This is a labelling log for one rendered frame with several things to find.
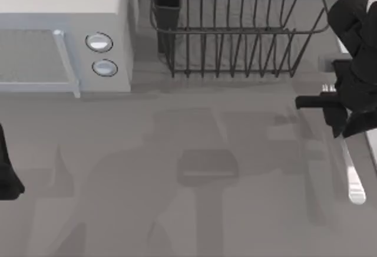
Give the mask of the silver fork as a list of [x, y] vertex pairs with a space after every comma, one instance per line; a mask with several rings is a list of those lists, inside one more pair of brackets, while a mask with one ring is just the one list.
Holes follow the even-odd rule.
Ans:
[[[323, 84], [321, 95], [334, 96], [335, 99], [331, 98], [329, 107], [344, 107], [341, 103], [336, 101], [336, 89], [334, 84]], [[355, 205], [362, 205], [366, 202], [366, 193], [363, 188], [360, 177], [356, 171], [355, 165], [350, 155], [346, 139], [343, 137], [334, 138], [336, 142], [340, 145], [342, 151], [342, 157], [346, 169], [346, 178], [348, 186], [348, 198]]]

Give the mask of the black cutlery holder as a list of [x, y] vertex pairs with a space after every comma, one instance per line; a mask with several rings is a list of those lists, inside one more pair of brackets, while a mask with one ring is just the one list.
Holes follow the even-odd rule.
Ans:
[[175, 31], [182, 0], [151, 0], [152, 12], [156, 22], [158, 52], [170, 55], [174, 48]]

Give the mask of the small round microwave knob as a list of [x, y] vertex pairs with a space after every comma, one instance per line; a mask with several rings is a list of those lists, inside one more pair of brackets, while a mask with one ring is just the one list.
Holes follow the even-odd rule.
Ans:
[[100, 77], [113, 77], [118, 73], [118, 66], [109, 59], [102, 59], [92, 63], [92, 70]]

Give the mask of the large round microwave knob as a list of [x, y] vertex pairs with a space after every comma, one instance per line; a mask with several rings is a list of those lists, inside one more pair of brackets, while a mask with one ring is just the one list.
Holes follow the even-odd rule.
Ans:
[[85, 37], [85, 44], [91, 51], [105, 53], [113, 48], [114, 41], [109, 35], [96, 32]]

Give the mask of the pale microwave oven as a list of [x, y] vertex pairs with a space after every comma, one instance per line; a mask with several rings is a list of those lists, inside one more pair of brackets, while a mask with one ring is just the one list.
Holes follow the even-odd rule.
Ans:
[[[61, 29], [67, 34], [68, 49], [83, 93], [127, 93], [131, 90], [138, 6], [135, 0], [0, 0], [0, 30]], [[109, 35], [113, 48], [105, 53], [91, 51], [85, 37], [96, 32]], [[118, 66], [113, 77], [100, 77], [92, 63], [109, 59]]]

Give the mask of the glass microwave door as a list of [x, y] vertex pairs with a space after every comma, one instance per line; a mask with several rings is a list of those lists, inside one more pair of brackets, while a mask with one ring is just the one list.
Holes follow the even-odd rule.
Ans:
[[0, 30], [0, 93], [73, 93], [53, 30]]

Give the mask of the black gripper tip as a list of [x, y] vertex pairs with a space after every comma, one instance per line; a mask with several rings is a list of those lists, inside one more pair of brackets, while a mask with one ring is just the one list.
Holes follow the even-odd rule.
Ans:
[[25, 193], [25, 186], [9, 158], [4, 129], [0, 123], [0, 201], [16, 200]]

